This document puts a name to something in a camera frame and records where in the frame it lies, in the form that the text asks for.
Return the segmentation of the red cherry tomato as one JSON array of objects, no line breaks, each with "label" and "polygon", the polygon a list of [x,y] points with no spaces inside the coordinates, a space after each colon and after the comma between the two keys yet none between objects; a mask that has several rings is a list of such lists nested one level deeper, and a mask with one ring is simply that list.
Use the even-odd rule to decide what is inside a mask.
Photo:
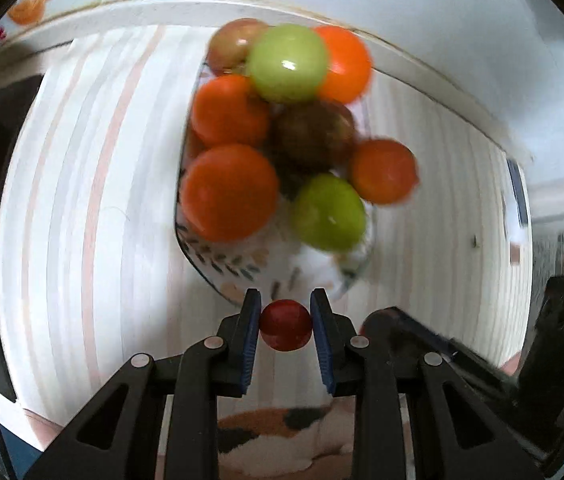
[{"label": "red cherry tomato", "polygon": [[303,348],[311,339],[312,318],[299,302],[276,300],[261,312],[259,330],[270,348],[278,352],[291,352]]}]

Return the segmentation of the green apple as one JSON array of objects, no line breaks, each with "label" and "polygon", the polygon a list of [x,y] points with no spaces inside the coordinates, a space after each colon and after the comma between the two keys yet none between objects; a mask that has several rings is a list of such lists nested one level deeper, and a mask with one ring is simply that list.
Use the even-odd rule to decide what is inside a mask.
[{"label": "green apple", "polygon": [[246,73],[261,98],[273,103],[314,99],[329,72],[329,50],[311,28],[270,27],[255,41]]},{"label": "green apple", "polygon": [[300,188],[289,222],[299,240],[322,252],[350,252],[367,228],[360,196],[335,174],[318,174]]}]

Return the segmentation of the dark red round fruit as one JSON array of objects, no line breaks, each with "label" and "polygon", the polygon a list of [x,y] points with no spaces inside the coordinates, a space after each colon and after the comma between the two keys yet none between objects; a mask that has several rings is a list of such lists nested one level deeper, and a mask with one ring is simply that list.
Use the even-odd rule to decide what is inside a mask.
[{"label": "dark red round fruit", "polygon": [[414,154],[393,139],[360,142],[351,156],[348,176],[363,200],[381,206],[406,200],[419,185]]}]

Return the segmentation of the orange low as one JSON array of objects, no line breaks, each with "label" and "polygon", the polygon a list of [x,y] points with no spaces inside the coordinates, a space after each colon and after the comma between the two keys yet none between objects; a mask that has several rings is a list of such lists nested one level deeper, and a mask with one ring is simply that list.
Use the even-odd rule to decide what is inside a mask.
[{"label": "orange low", "polygon": [[276,212],[280,181],[255,148],[227,144],[209,148],[185,170],[179,190],[182,214],[212,243],[245,240]]}]

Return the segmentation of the white patterned fruit bowl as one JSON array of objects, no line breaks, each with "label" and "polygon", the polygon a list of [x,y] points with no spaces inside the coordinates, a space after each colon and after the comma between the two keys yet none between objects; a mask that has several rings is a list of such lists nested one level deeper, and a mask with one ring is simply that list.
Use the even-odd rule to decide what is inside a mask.
[{"label": "white patterned fruit bowl", "polygon": [[315,288],[336,300],[355,284],[370,263],[376,238],[377,208],[364,204],[365,231],[351,252],[320,252],[303,243],[289,224],[289,195],[280,195],[275,216],[259,232],[234,243],[216,243],[197,234],[175,196],[175,239],[183,256],[211,288],[240,306],[249,288],[262,301],[306,302]]}]

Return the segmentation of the calico cat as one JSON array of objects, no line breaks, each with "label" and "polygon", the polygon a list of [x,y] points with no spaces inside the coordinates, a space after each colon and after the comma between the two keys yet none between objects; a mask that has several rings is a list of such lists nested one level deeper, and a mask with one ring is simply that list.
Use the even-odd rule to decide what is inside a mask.
[{"label": "calico cat", "polygon": [[253,478],[309,469],[317,458],[349,454],[355,440],[355,399],[312,408],[263,408],[218,422],[219,465]]}]

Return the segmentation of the striped counter mat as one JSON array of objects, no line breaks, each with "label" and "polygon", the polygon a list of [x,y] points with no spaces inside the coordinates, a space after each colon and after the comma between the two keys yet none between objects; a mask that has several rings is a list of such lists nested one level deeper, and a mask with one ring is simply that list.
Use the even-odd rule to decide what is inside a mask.
[{"label": "striped counter mat", "polygon": [[0,204],[20,403],[65,424],[123,362],[183,351],[250,289],[294,307],[246,405],[325,401],[308,301],[407,311],[494,365],[528,324],[524,180],[484,133],[375,74],[349,105],[214,77],[207,28],[74,40],[34,85]]}]

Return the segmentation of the dark blue phone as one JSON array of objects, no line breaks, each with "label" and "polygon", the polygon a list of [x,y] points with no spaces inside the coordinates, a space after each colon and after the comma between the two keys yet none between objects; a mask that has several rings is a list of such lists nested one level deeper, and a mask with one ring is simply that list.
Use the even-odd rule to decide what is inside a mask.
[{"label": "dark blue phone", "polygon": [[506,165],[508,173],[510,174],[510,184],[513,188],[513,195],[517,206],[519,224],[521,226],[528,226],[528,206],[526,193],[524,192],[524,182],[522,182],[520,167],[517,164],[516,160],[511,158],[506,159]]}]

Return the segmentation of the dark brown apple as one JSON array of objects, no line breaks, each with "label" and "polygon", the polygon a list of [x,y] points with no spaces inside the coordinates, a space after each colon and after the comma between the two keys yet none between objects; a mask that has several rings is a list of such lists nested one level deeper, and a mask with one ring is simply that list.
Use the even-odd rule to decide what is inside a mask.
[{"label": "dark brown apple", "polygon": [[344,165],[357,140],[355,118],[335,101],[284,107],[272,124],[274,153],[301,168],[329,170]]}]

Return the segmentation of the orange in bowl rear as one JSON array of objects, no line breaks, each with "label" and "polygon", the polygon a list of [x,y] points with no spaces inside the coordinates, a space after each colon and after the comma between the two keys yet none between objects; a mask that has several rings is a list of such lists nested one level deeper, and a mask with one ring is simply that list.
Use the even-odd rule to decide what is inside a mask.
[{"label": "orange in bowl rear", "polygon": [[365,44],[350,30],[322,25],[314,31],[329,51],[329,72],[319,89],[319,97],[348,104],[358,99],[371,80],[372,59]]}]

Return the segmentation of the orange in bowl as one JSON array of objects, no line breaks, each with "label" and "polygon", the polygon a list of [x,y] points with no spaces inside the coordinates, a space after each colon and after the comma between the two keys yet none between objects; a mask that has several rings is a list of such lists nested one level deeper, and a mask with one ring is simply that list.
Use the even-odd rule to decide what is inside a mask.
[{"label": "orange in bowl", "polygon": [[209,80],[196,91],[191,125],[206,148],[224,144],[258,146],[265,143],[271,108],[249,79],[225,75]]},{"label": "orange in bowl", "polygon": [[365,44],[350,30],[322,25],[314,31],[329,51],[329,72],[319,89],[319,97],[348,104],[358,99],[371,80],[372,59]]}]

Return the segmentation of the orange in bowl left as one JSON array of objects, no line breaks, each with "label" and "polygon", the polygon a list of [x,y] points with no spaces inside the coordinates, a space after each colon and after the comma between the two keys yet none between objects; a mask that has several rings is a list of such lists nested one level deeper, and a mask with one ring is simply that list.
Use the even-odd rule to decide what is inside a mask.
[{"label": "orange in bowl left", "polygon": [[249,79],[225,75],[209,80],[196,91],[191,125],[206,148],[224,144],[258,146],[265,143],[271,108]]}]

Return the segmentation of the brown-green apple rear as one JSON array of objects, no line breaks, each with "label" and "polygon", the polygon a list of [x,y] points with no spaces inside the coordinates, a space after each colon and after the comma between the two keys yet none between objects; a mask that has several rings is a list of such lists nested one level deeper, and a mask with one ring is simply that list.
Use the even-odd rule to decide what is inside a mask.
[{"label": "brown-green apple rear", "polygon": [[270,28],[257,18],[239,18],[220,27],[211,37],[206,63],[215,75],[241,74],[253,44]]}]

